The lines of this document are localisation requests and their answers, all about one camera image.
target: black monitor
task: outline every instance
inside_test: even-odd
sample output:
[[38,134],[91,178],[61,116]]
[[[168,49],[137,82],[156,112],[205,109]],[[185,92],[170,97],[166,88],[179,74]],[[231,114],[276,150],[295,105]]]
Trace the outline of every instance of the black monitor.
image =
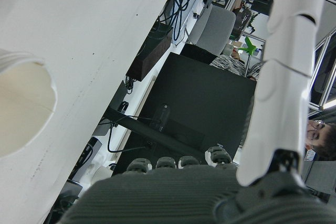
[[[256,82],[205,63],[170,53],[141,110],[153,118],[163,104],[170,115],[162,133],[198,150],[196,158],[205,163],[204,152],[223,146],[233,157],[242,139],[246,115]],[[149,125],[150,121],[142,120]],[[147,148],[121,154],[114,174],[122,173],[135,158],[147,158],[153,165],[169,156],[177,163],[188,153],[179,153],[150,137],[131,133],[125,148]]]

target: dark hair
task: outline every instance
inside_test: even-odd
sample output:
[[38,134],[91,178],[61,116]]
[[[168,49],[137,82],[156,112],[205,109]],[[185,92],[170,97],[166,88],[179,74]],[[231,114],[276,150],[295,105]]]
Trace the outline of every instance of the dark hair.
[[326,133],[323,146],[314,147],[314,151],[330,161],[336,160],[336,124],[328,123],[330,126]]

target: white panel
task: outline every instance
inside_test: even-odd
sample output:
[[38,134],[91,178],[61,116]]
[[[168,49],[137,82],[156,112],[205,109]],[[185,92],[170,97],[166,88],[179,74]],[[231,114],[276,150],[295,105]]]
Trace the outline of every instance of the white panel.
[[59,99],[0,160],[0,223],[43,222],[165,1],[0,0],[0,48],[45,58]]

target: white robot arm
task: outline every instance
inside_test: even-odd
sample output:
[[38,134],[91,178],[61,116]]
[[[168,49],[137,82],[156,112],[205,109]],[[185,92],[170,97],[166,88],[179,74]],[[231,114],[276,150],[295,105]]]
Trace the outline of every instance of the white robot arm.
[[323,0],[274,0],[265,64],[237,171],[243,186],[267,173],[276,150],[296,152],[302,159],[322,5]]

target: person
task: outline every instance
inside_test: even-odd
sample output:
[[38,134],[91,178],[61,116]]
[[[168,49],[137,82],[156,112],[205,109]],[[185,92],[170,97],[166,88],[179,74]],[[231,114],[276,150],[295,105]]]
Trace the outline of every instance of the person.
[[327,160],[336,161],[336,124],[309,120],[305,146]]
[[[219,55],[216,57],[211,63],[210,66],[225,69],[230,71],[231,73],[237,74],[239,76],[244,76],[245,74],[245,64],[240,59],[239,53],[237,51],[233,51],[231,53],[231,57],[227,55]],[[247,71],[247,78],[257,81],[259,78],[259,71],[263,66],[262,62],[254,64],[248,71]]]

